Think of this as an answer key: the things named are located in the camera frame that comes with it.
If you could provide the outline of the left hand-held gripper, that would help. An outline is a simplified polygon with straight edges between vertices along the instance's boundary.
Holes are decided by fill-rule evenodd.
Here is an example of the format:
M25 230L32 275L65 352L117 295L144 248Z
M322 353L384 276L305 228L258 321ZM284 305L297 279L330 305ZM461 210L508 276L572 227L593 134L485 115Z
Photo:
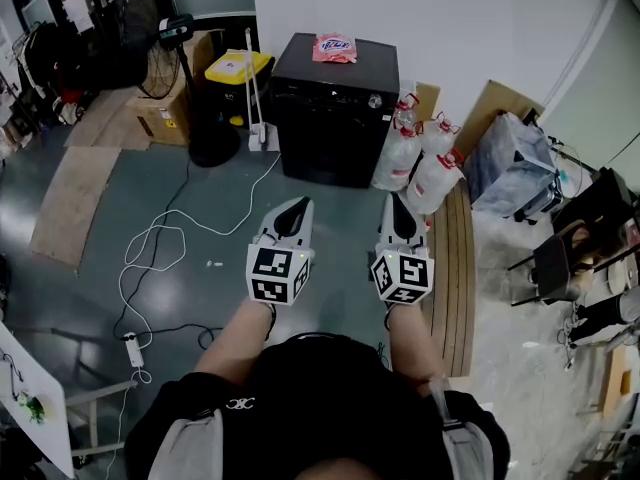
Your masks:
M314 202L285 201L263 218L248 245L246 282L249 297L266 304L291 306L309 280L315 252L310 248ZM292 237L295 245L275 237Z

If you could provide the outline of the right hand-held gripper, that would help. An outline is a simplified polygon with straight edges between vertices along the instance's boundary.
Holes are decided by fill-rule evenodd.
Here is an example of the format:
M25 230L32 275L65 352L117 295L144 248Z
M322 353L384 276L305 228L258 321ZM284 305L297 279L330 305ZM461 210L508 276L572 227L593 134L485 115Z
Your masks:
M388 193L382 207L376 258L370 267L383 302L411 305L432 292L434 260L429 256L426 233L425 222L405 198Z

